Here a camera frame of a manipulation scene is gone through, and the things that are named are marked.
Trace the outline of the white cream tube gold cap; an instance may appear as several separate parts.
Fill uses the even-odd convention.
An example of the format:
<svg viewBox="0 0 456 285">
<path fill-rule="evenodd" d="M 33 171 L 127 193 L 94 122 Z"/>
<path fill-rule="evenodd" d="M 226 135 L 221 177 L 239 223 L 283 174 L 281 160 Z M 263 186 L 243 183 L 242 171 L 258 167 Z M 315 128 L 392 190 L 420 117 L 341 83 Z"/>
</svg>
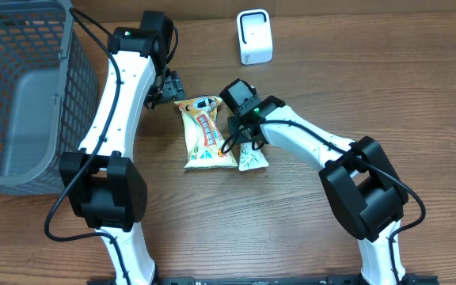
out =
<svg viewBox="0 0 456 285">
<path fill-rule="evenodd" d="M 240 159 L 238 169 L 241 172 L 267 168 L 269 163 L 261 150 L 254 150 L 252 143 L 244 142 L 240 146 Z"/>
</svg>

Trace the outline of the cream snack bag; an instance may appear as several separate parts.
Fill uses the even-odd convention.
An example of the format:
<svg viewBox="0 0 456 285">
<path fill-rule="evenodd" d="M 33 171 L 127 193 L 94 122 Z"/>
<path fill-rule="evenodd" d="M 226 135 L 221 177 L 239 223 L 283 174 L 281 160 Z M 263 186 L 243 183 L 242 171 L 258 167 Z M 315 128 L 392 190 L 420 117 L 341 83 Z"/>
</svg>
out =
<svg viewBox="0 0 456 285">
<path fill-rule="evenodd" d="M 184 125 L 184 140 L 188 162 L 186 169 L 235 168 L 233 154 L 221 150 L 224 138 L 215 123 L 222 99 L 203 96 L 175 101 Z"/>
</svg>

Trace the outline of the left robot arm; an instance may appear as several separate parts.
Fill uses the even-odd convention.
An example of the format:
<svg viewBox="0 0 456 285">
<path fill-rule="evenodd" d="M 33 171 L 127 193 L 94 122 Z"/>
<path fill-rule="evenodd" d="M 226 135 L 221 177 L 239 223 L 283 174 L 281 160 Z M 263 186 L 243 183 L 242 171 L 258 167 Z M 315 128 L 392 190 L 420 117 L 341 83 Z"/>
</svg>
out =
<svg viewBox="0 0 456 285">
<path fill-rule="evenodd" d="M 178 31 L 163 12 L 146 11 L 139 27 L 118 27 L 101 48 L 108 74 L 93 122 L 75 152 L 64 152 L 59 173 L 74 214 L 91 228 L 74 240 L 99 237 L 116 276 L 112 284 L 159 284 L 142 220 L 147 186 L 133 162 L 143 109 L 184 98 L 177 73 L 168 68 Z"/>
</svg>

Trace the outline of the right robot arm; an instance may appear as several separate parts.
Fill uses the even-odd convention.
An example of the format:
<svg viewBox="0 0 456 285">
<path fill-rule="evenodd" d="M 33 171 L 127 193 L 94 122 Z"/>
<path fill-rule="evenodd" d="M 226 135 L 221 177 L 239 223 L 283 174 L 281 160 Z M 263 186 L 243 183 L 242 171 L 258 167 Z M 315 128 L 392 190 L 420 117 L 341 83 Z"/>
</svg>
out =
<svg viewBox="0 0 456 285">
<path fill-rule="evenodd" d="M 233 113 L 224 151 L 245 138 L 255 150 L 268 144 L 302 159 L 318 172 L 337 222 L 357 239 L 364 282 L 401 283 L 405 270 L 398 230 L 409 194 L 379 143 L 368 136 L 353 141 L 324 131 L 279 98 L 260 99 L 241 79 L 220 97 Z"/>
</svg>

